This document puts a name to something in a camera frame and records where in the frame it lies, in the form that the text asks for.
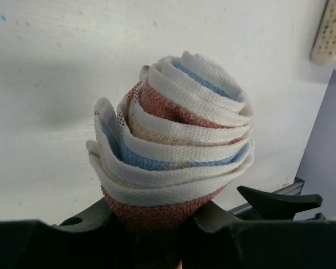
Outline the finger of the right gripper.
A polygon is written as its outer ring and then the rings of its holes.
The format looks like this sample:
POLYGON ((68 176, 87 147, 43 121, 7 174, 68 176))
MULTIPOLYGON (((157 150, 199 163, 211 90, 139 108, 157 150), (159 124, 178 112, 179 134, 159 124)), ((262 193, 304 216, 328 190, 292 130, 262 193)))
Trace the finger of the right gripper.
POLYGON ((318 194, 290 196, 244 186, 239 186, 237 190, 251 206, 251 209, 237 215, 242 220, 292 220, 299 212, 319 208, 323 201, 318 194))

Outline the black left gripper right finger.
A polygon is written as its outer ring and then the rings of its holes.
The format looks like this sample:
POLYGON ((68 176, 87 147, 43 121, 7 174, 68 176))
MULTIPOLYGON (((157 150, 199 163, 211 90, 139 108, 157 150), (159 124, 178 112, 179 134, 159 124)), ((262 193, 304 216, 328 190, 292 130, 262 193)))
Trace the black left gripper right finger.
POLYGON ((240 220, 210 201, 183 236, 183 268, 336 268, 335 220, 240 220))

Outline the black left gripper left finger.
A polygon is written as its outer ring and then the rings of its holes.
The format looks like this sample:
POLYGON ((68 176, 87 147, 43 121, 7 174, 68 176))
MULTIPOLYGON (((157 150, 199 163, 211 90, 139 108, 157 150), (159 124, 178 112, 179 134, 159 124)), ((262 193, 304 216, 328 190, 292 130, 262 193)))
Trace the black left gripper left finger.
POLYGON ((59 225, 0 221, 0 268, 181 268, 170 245, 131 236, 104 199, 59 225))

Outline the printed patterned towel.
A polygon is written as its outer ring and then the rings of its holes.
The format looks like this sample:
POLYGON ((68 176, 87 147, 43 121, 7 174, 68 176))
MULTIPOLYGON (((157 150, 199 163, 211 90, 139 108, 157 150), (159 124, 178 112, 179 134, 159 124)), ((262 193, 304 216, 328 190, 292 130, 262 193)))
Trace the printed patterned towel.
POLYGON ((99 99, 86 148, 119 221, 157 239, 250 167, 253 119, 245 91, 220 65, 184 52, 143 66, 117 106, 99 99))

